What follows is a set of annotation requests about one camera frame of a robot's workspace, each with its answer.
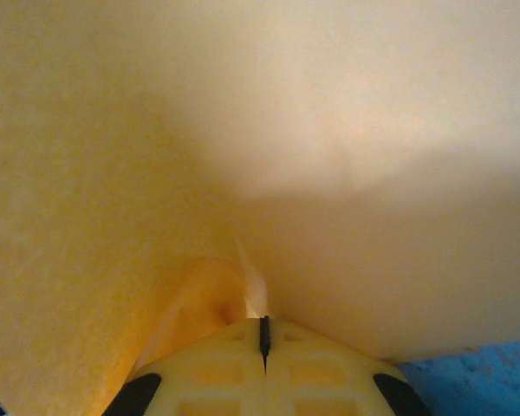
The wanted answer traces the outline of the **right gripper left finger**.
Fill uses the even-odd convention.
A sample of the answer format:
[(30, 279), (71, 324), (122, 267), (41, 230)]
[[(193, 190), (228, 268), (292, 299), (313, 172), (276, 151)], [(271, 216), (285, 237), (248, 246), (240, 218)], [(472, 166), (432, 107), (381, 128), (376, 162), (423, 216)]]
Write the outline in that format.
[(263, 415), (265, 320), (220, 329), (141, 367), (109, 415)]

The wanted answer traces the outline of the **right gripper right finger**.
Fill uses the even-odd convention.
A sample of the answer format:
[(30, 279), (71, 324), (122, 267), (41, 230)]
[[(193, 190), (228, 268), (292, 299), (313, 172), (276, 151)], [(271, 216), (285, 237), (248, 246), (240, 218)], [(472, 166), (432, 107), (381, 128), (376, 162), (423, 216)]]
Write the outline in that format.
[(430, 415), (398, 368), (301, 326), (264, 319), (267, 415)]

